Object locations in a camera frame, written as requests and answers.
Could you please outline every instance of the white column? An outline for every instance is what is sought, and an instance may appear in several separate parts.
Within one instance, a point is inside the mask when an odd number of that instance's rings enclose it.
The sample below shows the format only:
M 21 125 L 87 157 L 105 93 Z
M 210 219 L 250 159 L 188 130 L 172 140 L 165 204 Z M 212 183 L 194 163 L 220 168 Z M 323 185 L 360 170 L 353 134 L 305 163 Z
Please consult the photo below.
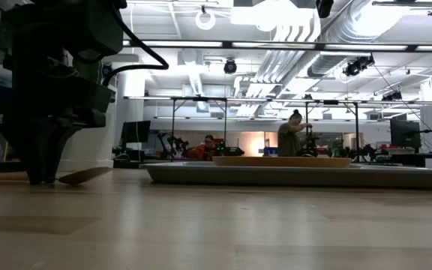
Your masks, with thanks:
M 119 145 L 121 139 L 122 127 L 125 122 L 138 122 L 143 120 L 144 101 L 124 99 L 124 96 L 142 97 L 145 91 L 145 72 L 143 70 L 129 70 L 120 76 L 120 87 L 122 90 L 116 98 L 116 125 L 115 125 L 115 143 Z M 128 143 L 128 148 L 141 149 L 141 143 Z

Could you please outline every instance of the black cable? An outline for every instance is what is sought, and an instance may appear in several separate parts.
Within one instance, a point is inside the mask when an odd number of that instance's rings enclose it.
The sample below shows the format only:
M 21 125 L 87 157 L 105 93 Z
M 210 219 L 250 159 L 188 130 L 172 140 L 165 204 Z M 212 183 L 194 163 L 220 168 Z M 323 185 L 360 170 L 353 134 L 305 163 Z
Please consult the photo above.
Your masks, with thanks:
M 73 56 L 73 58 L 76 61 L 81 62 L 81 63 L 86 64 L 86 65 L 98 63 L 99 61 L 101 61 L 101 59 L 104 58 L 104 55 L 99 55 L 98 57 L 96 57 L 92 60 L 88 60 L 86 58 L 83 58 L 81 55 L 79 55 L 78 52 L 75 52 L 75 53 L 70 52 L 70 54 Z
M 386 84 L 388 85 L 388 87 L 392 90 L 392 91 L 394 91 L 394 92 L 396 92 L 394 89 L 393 89 L 393 87 L 391 86 L 391 84 L 388 82 L 388 80 L 383 76 L 383 74 L 381 73 L 381 71 L 380 71 L 380 69 L 375 65 L 375 64 L 373 64 L 373 66 L 374 66 L 374 68 L 376 68 L 376 70 L 378 71 L 378 73 L 379 73 L 379 75 L 381 76 L 381 78 L 386 82 Z M 406 107 L 408 107 L 408 109 L 409 110 L 411 110 L 411 112 L 412 112 L 412 114 L 414 114 L 418 119 L 419 119 L 419 121 L 421 121 L 421 123 L 423 123 L 423 125 L 425 125 L 426 126 L 426 128 L 427 129 L 431 129 L 431 127 L 429 127 L 422 119 L 421 119 L 421 117 L 419 117 L 419 115 L 417 115 L 416 114 L 416 112 L 410 107 L 410 105 L 408 105 L 404 100 L 401 100 L 402 102 L 403 102 L 403 104 L 404 105 L 406 105 Z
M 151 48 L 149 48 L 148 46 L 146 46 L 146 44 L 144 44 L 128 28 L 128 26 L 125 24 L 125 22 L 123 22 L 122 18 L 120 17 L 118 9 L 114 5 L 112 6 L 111 13 L 114 16 L 114 18 L 115 18 L 116 22 L 118 23 L 119 27 L 121 27 L 123 29 L 123 32 L 126 33 L 126 35 L 128 35 L 130 37 L 130 39 L 133 41 L 133 43 L 135 43 L 143 51 L 145 51 L 146 53 L 148 53 L 153 59 L 155 59 L 156 61 L 158 61 L 160 63 L 160 65 L 157 65 L 157 64 L 129 64 L 129 65 L 124 66 L 124 67 L 116 68 L 115 70 L 109 72 L 106 75 L 106 78 L 104 78 L 104 81 L 103 81 L 103 86 L 108 86 L 110 84 L 111 79 L 116 74 L 118 74 L 118 73 L 120 73 L 122 71 L 132 71 L 132 70 L 139 70 L 139 69 L 151 69 L 151 70 L 162 70 L 162 71 L 165 71 L 168 68 L 170 68 L 170 66 L 168 65 L 168 63 L 166 62 L 166 60 L 164 60 L 161 56 L 159 56 Z

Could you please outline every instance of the power cord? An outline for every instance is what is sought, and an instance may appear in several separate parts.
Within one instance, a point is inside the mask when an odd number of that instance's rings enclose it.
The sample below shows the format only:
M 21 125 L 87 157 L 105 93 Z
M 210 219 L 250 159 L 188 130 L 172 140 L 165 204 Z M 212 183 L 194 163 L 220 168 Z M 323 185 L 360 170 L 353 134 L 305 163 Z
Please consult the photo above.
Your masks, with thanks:
M 119 67 L 116 68 L 115 70 L 109 72 L 109 74 L 106 76 L 106 78 L 103 81 L 103 86 L 108 86 L 111 82 L 111 79 L 118 73 L 122 72 L 122 71 L 132 71 L 132 70 L 139 70 L 139 69 L 150 69 L 150 70 L 162 70 L 165 71 L 168 68 L 170 68 L 170 66 L 168 65 L 168 63 L 166 62 L 166 60 L 164 60 L 161 56 L 159 56 L 155 51 L 153 51 L 151 48 L 149 48 L 148 46 L 146 46 L 146 44 L 144 44 L 129 28 L 128 26 L 125 24 L 125 22 L 123 22 L 121 15 L 118 12 L 118 9 L 115 5 L 112 6 L 111 9 L 111 13 L 114 16 L 116 22 L 118 23 L 119 27 L 121 27 L 123 29 L 123 32 L 126 33 L 126 35 L 128 35 L 130 37 L 130 39 L 137 45 L 139 46 L 143 51 L 145 51 L 146 53 L 148 53 L 153 59 L 155 59 L 156 61 L 158 61 L 160 63 L 160 65 L 158 64 L 129 64 L 127 66 L 124 67 Z

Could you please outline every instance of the metal frame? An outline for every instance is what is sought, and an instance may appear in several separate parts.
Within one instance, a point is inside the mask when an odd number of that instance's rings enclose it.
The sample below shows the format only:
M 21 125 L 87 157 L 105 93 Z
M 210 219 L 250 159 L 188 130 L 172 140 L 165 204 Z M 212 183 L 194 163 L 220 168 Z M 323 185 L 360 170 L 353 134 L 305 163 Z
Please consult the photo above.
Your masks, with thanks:
M 197 98 L 199 97 L 131 97 L 131 96 L 125 96 L 124 99 L 134 99 L 134 100 L 144 100 L 144 101 L 151 101 L 151 100 L 157 100 L 157 101 L 171 101 L 173 99 L 179 99 L 179 100 L 189 100 L 189 101 L 199 101 Z M 217 101 L 235 101 L 235 102 L 290 102 L 290 103 L 301 103 L 305 104 L 306 102 L 309 103 L 316 103 L 316 104 L 325 104 L 325 105 L 332 105 L 332 104 L 379 104 L 379 105 L 432 105 L 432 101 L 417 101 L 417 100 L 401 100 L 401 101 L 382 101 L 382 100 L 322 100 L 322 99 L 313 99 L 313 100 L 306 100 L 306 99 L 281 99 L 281 98 L 243 98 L 243 97 L 201 97 L 201 98 L 208 98 L 210 100 L 217 100 Z
M 305 103 L 305 107 L 306 107 L 306 124 L 309 122 L 309 113 L 311 111 L 308 112 L 308 105 L 311 102 L 312 101 L 307 101 Z M 356 117 L 356 119 L 355 119 L 355 126 L 356 126 L 356 162 L 359 163 L 359 161 L 360 161 L 359 160 L 359 113 L 358 113 L 358 106 L 359 106 L 359 104 L 357 102 L 355 102 L 355 103 L 353 103 L 353 105 L 354 105 L 354 112 L 353 112 L 352 109 L 350 109 L 350 111 Z M 308 133 L 309 133 L 309 127 L 306 127 L 306 136 L 308 135 Z
M 223 49 L 223 50 L 300 50 L 352 53 L 432 53 L 432 43 L 321 43 L 237 40 L 143 40 L 157 49 Z M 139 47 L 132 40 L 123 40 L 123 47 Z
M 124 97 L 126 99 L 140 99 L 151 100 L 151 97 Z M 174 136 L 174 125 L 175 125 L 175 114 L 176 111 L 182 106 L 178 106 L 176 108 L 176 101 L 183 100 L 183 104 L 186 101 L 222 101 L 225 103 L 224 109 L 218 104 L 218 106 L 224 111 L 224 141 L 226 141 L 226 132 L 227 132 L 227 106 L 228 101 L 238 101 L 244 100 L 244 98 L 227 98 L 227 97 L 168 97 L 168 99 L 172 100 L 172 131 L 171 134 Z M 269 102 L 269 101 L 279 101 L 278 99 L 271 98 L 260 98 L 260 99 L 251 99 L 250 102 Z M 306 110 L 306 123 L 309 122 L 309 113 L 308 111 L 309 104 L 315 103 L 316 105 L 324 104 L 329 106 L 335 106 L 338 104 L 344 104 L 345 107 L 349 109 L 348 104 L 354 105 L 354 111 L 351 109 L 350 111 L 355 115 L 355 132 L 356 132 L 356 162 L 360 162 L 359 157 L 359 106 L 361 104 L 418 104 L 418 105 L 432 105 L 432 101 L 373 101 L 373 100 L 285 100 L 285 102 L 301 102 L 304 103 L 304 107 Z M 309 127 L 306 127 L 306 134 L 309 133 Z

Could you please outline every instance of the wooden tray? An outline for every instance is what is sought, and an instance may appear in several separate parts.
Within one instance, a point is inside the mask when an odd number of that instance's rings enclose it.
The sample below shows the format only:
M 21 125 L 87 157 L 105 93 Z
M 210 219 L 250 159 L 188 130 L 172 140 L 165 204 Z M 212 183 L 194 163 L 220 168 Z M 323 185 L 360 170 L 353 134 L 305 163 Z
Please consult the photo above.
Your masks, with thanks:
M 213 157 L 217 166 L 347 168 L 350 158 L 337 157 Z

